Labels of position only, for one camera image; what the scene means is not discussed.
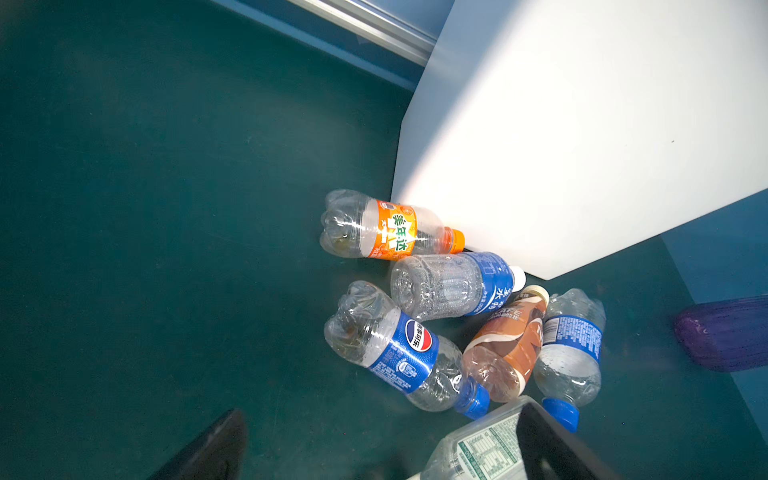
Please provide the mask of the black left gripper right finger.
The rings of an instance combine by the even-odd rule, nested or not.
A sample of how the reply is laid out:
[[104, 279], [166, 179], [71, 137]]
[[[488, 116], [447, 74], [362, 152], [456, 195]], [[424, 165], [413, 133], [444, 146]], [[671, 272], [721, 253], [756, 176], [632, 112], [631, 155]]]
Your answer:
[[535, 401], [522, 407], [516, 434], [528, 479], [621, 478]]

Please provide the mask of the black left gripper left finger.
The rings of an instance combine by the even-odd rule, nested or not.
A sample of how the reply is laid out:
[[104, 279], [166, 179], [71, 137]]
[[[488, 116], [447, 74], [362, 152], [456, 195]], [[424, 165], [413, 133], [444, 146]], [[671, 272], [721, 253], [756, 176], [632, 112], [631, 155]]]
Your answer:
[[235, 480], [248, 447], [246, 419], [239, 409], [223, 413], [149, 476], [150, 480]]

